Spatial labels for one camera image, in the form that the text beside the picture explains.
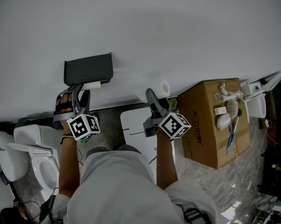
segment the white t-shirt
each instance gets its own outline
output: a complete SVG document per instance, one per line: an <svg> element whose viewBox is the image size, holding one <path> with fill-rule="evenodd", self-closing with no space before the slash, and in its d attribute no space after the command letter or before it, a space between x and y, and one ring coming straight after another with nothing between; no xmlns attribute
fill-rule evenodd
<svg viewBox="0 0 281 224"><path fill-rule="evenodd" d="M145 156L110 151L86 159L79 188L71 199L56 196L52 217L64 224L183 224L183 209L189 208L218 223L214 201L197 185L178 180L162 190ZM47 223L48 216L42 224Z"/></svg>

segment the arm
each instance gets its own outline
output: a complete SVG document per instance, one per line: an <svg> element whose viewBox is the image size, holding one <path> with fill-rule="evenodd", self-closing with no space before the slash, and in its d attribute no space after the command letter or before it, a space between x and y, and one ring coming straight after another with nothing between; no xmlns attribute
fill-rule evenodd
<svg viewBox="0 0 281 224"><path fill-rule="evenodd" d="M178 181L170 138L161 130L157 136L157 186L165 190Z"/></svg>
<svg viewBox="0 0 281 224"><path fill-rule="evenodd" d="M57 100L56 105L71 101L71 95L64 94ZM61 113L71 112L72 109L62 110ZM61 121L64 128L63 135L71 134L66 120ZM60 161L59 194L72 197L79 187L79 166L77 159L77 143L74 138L64 138L62 144L62 155Z"/></svg>

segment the fiducial marker cube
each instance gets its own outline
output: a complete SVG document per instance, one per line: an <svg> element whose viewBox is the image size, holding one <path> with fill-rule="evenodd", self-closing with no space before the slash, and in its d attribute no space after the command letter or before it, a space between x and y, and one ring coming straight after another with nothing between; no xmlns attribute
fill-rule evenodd
<svg viewBox="0 0 281 224"><path fill-rule="evenodd" d="M99 122L96 116L80 114L67 120L75 140L88 140L100 133Z"/></svg>
<svg viewBox="0 0 281 224"><path fill-rule="evenodd" d="M159 127L171 138L181 138L190 128L190 123L181 114L169 113Z"/></svg>

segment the blue tool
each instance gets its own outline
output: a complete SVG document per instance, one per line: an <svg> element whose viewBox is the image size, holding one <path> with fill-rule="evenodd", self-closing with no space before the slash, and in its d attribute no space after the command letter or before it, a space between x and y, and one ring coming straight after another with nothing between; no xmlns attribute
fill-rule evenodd
<svg viewBox="0 0 281 224"><path fill-rule="evenodd" d="M242 115L242 110L238 109L238 114L237 114L237 118L236 118L236 122L232 131L232 134L229 137L229 141L228 141L228 146L226 147L226 154L229 154L229 148L233 143L235 134L236 134L236 129L237 129L237 125L238 125L238 121L239 121L239 117Z"/></svg>

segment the cardboard box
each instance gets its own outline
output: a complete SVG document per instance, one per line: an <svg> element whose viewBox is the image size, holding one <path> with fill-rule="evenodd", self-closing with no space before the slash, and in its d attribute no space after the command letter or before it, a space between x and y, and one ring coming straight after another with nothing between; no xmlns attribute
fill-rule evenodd
<svg viewBox="0 0 281 224"><path fill-rule="evenodd" d="M250 148L246 109L242 101L238 102L242 110L236 135L226 154L230 130L216 128L217 117L214 109L223 107L215 99L220 93L219 86L225 83L228 91L240 90L238 79L204 81L178 96L177 108L190 122L191 129L182 137L184 155L209 167L219 169L234 160Z"/></svg>

